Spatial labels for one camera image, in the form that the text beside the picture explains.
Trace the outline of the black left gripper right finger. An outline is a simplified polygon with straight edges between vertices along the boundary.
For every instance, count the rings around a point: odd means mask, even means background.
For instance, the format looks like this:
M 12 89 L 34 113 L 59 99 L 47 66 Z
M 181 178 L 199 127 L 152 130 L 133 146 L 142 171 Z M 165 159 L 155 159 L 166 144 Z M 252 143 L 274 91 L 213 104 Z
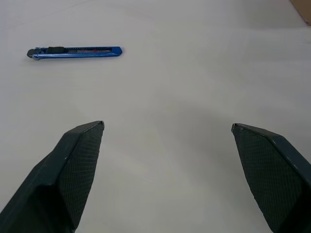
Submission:
M 311 233 L 311 164 L 283 136 L 234 123 L 250 191 L 273 233 Z

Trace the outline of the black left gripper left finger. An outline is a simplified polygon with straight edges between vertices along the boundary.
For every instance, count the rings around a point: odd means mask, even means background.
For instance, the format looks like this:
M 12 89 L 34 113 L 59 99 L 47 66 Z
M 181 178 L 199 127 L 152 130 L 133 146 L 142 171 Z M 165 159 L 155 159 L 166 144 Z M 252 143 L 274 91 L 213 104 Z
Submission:
M 94 181 L 103 121 L 66 132 L 0 212 L 0 233 L 75 233 Z

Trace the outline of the blue pen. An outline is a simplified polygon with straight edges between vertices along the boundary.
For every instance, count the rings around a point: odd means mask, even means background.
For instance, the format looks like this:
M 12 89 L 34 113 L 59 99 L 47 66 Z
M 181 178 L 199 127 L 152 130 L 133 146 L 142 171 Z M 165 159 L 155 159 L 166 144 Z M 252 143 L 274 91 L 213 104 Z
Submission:
M 36 47 L 28 50 L 27 56 L 34 60 L 118 57 L 122 48 L 112 47 Z

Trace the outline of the brown cardboard box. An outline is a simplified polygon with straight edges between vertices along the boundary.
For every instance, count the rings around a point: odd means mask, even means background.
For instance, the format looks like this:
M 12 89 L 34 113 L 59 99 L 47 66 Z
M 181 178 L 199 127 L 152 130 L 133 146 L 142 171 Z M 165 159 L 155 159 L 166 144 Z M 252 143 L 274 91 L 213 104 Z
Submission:
M 307 25 L 311 26 L 311 0 L 290 0 Z

